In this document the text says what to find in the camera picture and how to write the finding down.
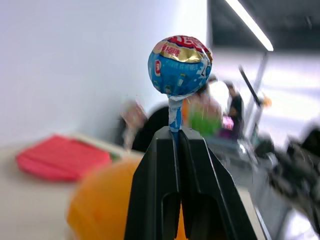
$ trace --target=ceiling light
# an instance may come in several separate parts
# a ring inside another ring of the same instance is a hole
[[[249,13],[244,9],[238,0],[225,0],[230,7],[238,14],[238,16],[244,21],[244,23],[249,27],[253,34],[259,39],[259,41],[264,45],[268,51],[273,51],[274,47],[272,46],[270,40],[262,32],[260,27],[252,19]]]

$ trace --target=blue lollipop wrapper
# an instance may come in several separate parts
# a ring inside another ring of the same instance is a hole
[[[149,77],[169,98],[168,125],[175,138],[182,125],[183,99],[206,84],[211,68],[210,51],[194,37],[168,37],[153,48],[148,59]]]

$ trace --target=orange ball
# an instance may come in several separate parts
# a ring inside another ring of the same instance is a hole
[[[123,240],[133,175],[141,159],[123,159],[88,176],[75,192],[67,222],[78,240]],[[187,240],[180,208],[177,240]]]

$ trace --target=pink bag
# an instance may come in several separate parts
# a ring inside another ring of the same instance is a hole
[[[59,135],[21,152],[16,162],[21,170],[40,178],[68,182],[112,163],[108,152]]]

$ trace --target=white wall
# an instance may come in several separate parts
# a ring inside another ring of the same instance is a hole
[[[320,53],[271,53],[261,91],[272,107],[263,111],[260,130],[280,147],[288,135],[304,137],[311,122],[320,125]]]
[[[166,99],[147,72],[154,45],[205,42],[206,13],[205,0],[1,1],[0,146],[53,132],[112,138],[124,99]]]

